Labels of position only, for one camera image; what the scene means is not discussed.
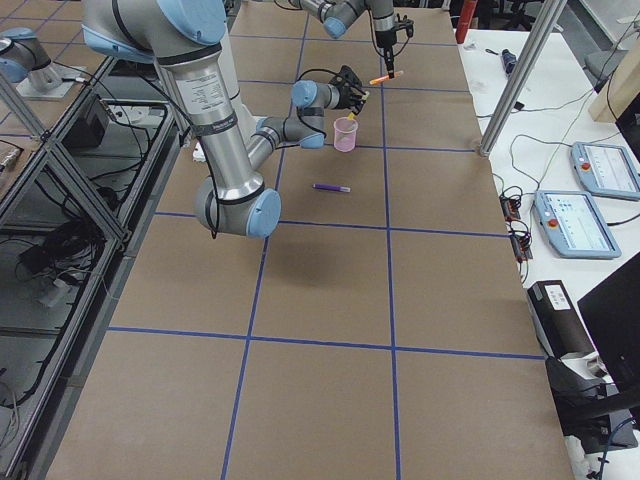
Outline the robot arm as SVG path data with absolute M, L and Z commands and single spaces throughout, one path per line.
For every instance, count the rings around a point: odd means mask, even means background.
M 376 51 L 382 55 L 388 77 L 395 77 L 393 48 L 397 43 L 399 23 L 392 1 L 293 0 L 289 4 L 315 17 L 333 39 L 343 36 L 362 15 L 370 14 Z
M 359 113 L 367 100 L 360 80 L 343 67 L 329 83 L 297 81 L 293 117 L 265 117 L 244 137 L 219 59 L 227 32 L 221 1 L 87 1 L 86 44 L 123 60 L 157 64 L 172 79 L 168 97 L 203 150 L 210 174 L 195 208 L 213 234 L 265 238 L 278 225 L 281 198 L 266 187 L 259 167 L 281 145 L 324 144 L 324 112 Z

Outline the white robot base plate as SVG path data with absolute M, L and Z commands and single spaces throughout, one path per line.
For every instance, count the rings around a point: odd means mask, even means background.
M 248 116 L 242 117 L 238 120 L 238 125 L 245 145 L 249 143 L 251 136 L 256 132 L 258 123 L 264 119 L 265 116 L 249 114 Z M 194 162 L 205 162 L 204 150 L 200 142 L 195 144 L 192 158 Z

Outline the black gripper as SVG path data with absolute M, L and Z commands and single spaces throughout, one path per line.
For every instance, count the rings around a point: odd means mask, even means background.
M 348 65 L 342 65 L 333 77 L 333 86 L 338 91 L 335 109 L 349 109 L 351 115 L 359 115 L 369 97 L 369 92 L 361 88 L 361 80 Z
M 375 31 L 376 47 L 384 55 L 387 76 L 395 76 L 393 48 L 397 43 L 397 31 L 394 28 Z

